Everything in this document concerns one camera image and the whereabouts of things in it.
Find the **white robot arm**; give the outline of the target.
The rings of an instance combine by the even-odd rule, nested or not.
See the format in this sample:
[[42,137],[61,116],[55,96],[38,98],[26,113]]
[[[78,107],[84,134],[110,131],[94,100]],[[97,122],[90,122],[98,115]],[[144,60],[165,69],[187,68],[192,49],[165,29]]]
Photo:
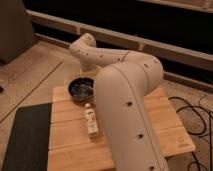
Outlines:
[[161,62],[134,50],[98,48],[89,33],[69,51],[82,70],[99,69],[94,101],[116,171],[169,171],[144,104],[163,79]]

